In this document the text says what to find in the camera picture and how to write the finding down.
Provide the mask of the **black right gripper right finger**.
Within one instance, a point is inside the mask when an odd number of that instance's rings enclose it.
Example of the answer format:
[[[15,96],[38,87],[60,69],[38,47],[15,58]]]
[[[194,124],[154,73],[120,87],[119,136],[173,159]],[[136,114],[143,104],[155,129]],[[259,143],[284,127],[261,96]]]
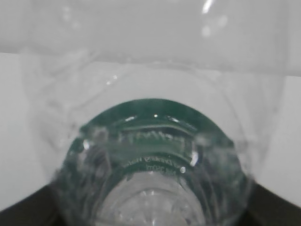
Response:
[[[300,207],[256,184],[244,214],[245,226],[299,226]]]

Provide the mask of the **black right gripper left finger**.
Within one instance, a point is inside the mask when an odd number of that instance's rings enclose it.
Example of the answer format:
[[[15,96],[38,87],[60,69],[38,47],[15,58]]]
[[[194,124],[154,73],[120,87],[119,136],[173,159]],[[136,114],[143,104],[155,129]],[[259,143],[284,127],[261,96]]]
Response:
[[[48,186],[0,212],[2,226],[60,226],[61,216]]]

